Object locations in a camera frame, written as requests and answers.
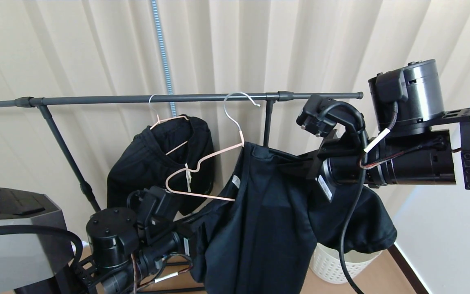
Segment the pink clothes hanger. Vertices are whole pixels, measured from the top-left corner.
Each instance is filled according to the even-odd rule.
[[[188,121],[189,121],[189,119],[188,119],[187,117],[185,117],[185,116],[176,116],[176,117],[170,117],[170,118],[161,120],[161,119],[159,118],[158,112],[155,110],[155,108],[153,108],[153,106],[151,106],[151,99],[152,99],[154,96],[155,96],[155,95],[151,95],[151,96],[150,96],[150,99],[148,100],[148,106],[151,108],[151,110],[153,110],[153,111],[155,112],[155,115],[157,116],[157,121],[150,127],[150,129],[155,128],[156,125],[160,125],[161,123],[164,123],[165,121],[169,121],[169,120],[176,119],[176,118],[184,118],[185,120],[188,120]],[[173,148],[172,150],[168,151],[168,152],[166,153],[166,155],[168,155],[168,154],[172,153],[173,151],[179,149],[180,147],[184,146],[186,143],[188,143],[188,141],[184,141],[183,143],[181,143],[181,145],[179,145],[179,146]]]
[[[187,172],[192,172],[192,173],[196,173],[198,172],[200,169],[201,169],[201,163],[204,161],[204,160],[207,160],[209,158],[212,158],[214,156],[217,156],[219,154],[222,154],[224,152],[227,152],[227,151],[230,151],[232,149],[235,149],[235,148],[238,148],[238,147],[244,147],[244,136],[242,134],[242,129],[240,128],[240,125],[239,123],[233,119],[229,114],[228,114],[228,111],[226,110],[226,100],[228,100],[229,97],[235,95],[235,94],[242,94],[246,97],[248,97],[248,99],[250,99],[250,101],[253,103],[253,105],[255,106],[258,106],[260,107],[260,104],[256,104],[253,99],[250,97],[250,95],[246,94],[246,93],[243,93],[243,92],[235,92],[235,93],[230,93],[226,96],[226,98],[224,98],[224,113],[226,113],[226,116],[235,123],[235,125],[237,125],[237,128],[239,129],[239,135],[240,135],[240,140],[241,142],[237,145],[233,145],[231,147],[227,147],[227,148],[224,148],[222,150],[219,150],[217,152],[214,152],[214,153],[211,153],[207,156],[204,156],[203,158],[201,158],[198,162],[197,162],[197,169],[188,169],[187,167],[185,167],[184,169],[180,169],[176,172],[174,172],[173,174],[171,174],[167,179],[166,179],[166,190],[172,192],[172,193],[176,193],[176,194],[183,194],[183,195],[190,195],[190,196],[197,196],[197,197],[204,197],[204,198],[212,198],[212,199],[220,199],[220,200],[226,200],[226,201],[235,201],[235,199],[232,199],[232,198],[226,198],[226,197],[219,197],[219,196],[212,196],[212,195],[203,195],[203,194],[197,194],[197,193],[191,193],[191,192],[182,192],[182,191],[175,191],[173,190],[172,188],[170,188],[170,186],[168,185],[168,183],[170,182],[170,179],[172,177],[174,177],[175,175],[177,175],[178,173],[181,173],[181,172],[184,172],[184,171],[187,171]]]

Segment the clothing tag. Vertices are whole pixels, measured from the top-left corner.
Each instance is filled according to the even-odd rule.
[[[237,177],[236,175],[233,175],[233,179],[231,179],[231,182],[237,186],[237,189],[240,187],[240,178]]]
[[[188,242],[188,238],[183,238],[184,240],[184,253],[186,255],[190,255],[190,242]]]
[[[326,193],[326,196],[328,196],[328,199],[331,201],[331,199],[333,198],[333,194],[330,188],[328,187],[328,184],[326,184],[326,181],[324,181],[324,178],[321,175],[319,175],[319,177],[317,178],[317,182],[319,182],[320,187],[322,188],[322,190],[324,190],[324,193]]]
[[[188,169],[188,163],[185,163],[184,167],[186,167],[186,185],[188,186],[188,193],[190,193],[192,191],[192,188],[190,188],[190,184],[192,182],[192,172]]]

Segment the black t-shirt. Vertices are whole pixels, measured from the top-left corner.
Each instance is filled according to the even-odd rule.
[[[356,185],[342,186],[332,203],[310,195],[300,177],[279,164],[297,156],[246,142],[220,196],[188,219],[196,232],[193,278],[208,294],[299,293],[317,242],[337,249]],[[345,249],[371,253],[391,246],[397,231],[377,194],[364,188]]]
[[[159,186],[166,188],[169,175],[184,168],[197,167],[199,159],[213,153],[213,142],[208,124],[200,118],[188,117],[172,119],[156,125],[153,130],[148,126],[123,152],[108,174],[107,207],[125,207],[128,195],[136,190]],[[166,155],[184,141],[188,143]],[[214,160],[202,162],[201,170],[193,173],[191,191],[209,194],[215,177]],[[180,173],[170,180],[170,187],[177,191],[188,191],[185,173]],[[195,210],[204,198],[181,197],[179,211],[189,214]]]

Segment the clothing rack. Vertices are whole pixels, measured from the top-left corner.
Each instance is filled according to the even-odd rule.
[[[358,93],[292,93],[289,91],[278,91],[276,93],[256,93],[248,94],[253,100],[266,101],[266,118],[264,125],[264,140],[265,147],[269,144],[269,132],[271,129],[271,117],[273,113],[273,104],[276,102],[285,102],[290,100],[309,99],[312,95],[318,95],[324,98],[332,99],[362,99],[364,96],[362,92]],[[77,163],[75,162],[63,136],[59,132],[54,118],[48,109],[52,105],[76,105],[76,104],[121,104],[121,103],[148,103],[150,98],[151,102],[214,102],[223,101],[227,94],[188,94],[188,95],[140,95],[140,96],[83,96],[83,97],[52,97],[52,98],[35,98],[35,97],[21,97],[14,100],[0,101],[0,108],[3,107],[22,107],[22,108],[38,108],[46,120],[50,131],[54,135],[61,151],[67,159],[70,168],[75,174],[78,182],[80,183],[81,191],[90,202],[95,212],[101,210],[99,204],[95,200],[92,187],[82,175]],[[244,95],[231,95],[230,101],[244,101],[247,97]],[[177,266],[182,263],[170,263],[167,266]],[[156,290],[143,293],[150,294],[170,294],[179,292],[195,292],[203,291],[204,287],[184,288],[184,289],[170,289],[170,290]]]

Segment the white laundry basket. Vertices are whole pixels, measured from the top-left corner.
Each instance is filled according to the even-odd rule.
[[[346,267],[351,278],[356,277],[356,275],[377,258],[380,253],[381,251],[365,254],[353,250],[345,253],[344,257],[346,260]],[[322,244],[317,244],[317,248],[315,248],[315,252],[311,257],[309,268],[311,268],[315,275],[329,283],[347,282],[346,277],[342,272],[342,266],[340,266],[338,251]]]

